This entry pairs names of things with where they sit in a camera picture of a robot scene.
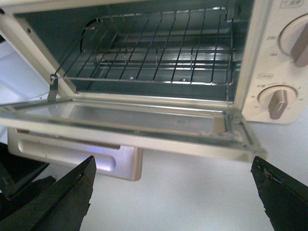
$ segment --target timer knob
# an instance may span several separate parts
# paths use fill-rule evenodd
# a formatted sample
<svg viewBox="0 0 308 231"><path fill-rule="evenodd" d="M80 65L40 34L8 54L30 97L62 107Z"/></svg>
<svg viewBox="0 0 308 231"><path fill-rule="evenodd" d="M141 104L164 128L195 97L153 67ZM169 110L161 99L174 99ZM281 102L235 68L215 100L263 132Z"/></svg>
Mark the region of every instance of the timer knob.
<svg viewBox="0 0 308 231"><path fill-rule="evenodd" d="M287 86L270 87L258 95L258 100L262 107L269 110L269 117L276 120L296 100L296 91Z"/></svg>

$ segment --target control panel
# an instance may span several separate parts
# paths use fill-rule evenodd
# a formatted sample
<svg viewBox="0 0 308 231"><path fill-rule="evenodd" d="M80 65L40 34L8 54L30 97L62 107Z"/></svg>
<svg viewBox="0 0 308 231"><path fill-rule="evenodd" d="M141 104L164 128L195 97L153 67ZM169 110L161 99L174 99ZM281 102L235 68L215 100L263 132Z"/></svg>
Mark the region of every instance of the control panel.
<svg viewBox="0 0 308 231"><path fill-rule="evenodd" d="M272 1L258 50L243 116L292 123L308 103L308 1Z"/></svg>

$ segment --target oven rack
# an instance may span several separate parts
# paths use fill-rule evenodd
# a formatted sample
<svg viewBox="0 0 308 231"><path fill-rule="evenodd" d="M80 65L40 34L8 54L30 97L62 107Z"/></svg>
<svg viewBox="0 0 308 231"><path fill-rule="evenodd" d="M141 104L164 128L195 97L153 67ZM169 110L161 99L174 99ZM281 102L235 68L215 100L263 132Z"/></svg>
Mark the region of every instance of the oven rack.
<svg viewBox="0 0 308 231"><path fill-rule="evenodd" d="M226 8L214 7L97 17L51 78L231 85L240 63L233 57L240 54L226 15Z"/></svg>

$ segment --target control knob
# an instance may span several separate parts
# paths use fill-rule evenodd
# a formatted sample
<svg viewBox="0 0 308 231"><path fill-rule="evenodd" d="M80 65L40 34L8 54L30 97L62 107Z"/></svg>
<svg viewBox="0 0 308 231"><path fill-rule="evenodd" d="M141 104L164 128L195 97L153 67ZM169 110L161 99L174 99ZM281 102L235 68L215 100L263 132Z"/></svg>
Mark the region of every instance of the control knob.
<svg viewBox="0 0 308 231"><path fill-rule="evenodd" d="M296 100L296 91L288 86L270 87L258 95L258 100L262 107L269 110L269 117L276 120Z"/></svg>
<svg viewBox="0 0 308 231"><path fill-rule="evenodd" d="M308 65L308 15L289 23L281 32L278 43L282 52L292 57L294 65Z"/></svg>

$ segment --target glass panel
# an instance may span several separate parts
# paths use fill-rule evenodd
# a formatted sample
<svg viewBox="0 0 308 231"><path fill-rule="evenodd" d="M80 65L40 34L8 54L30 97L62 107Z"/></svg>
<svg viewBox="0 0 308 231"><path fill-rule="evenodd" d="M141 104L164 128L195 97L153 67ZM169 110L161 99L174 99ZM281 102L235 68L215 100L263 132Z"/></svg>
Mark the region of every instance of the glass panel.
<svg viewBox="0 0 308 231"><path fill-rule="evenodd" d="M180 132L192 135L212 131L214 123L214 117L208 115L208 113L205 113L205 115L198 112L185 114L184 111L176 114L170 113L167 109L162 110L147 106L98 105L93 102L78 101L29 108L23 110L22 113L47 116L57 120L66 119L85 124L100 124L113 128Z"/></svg>

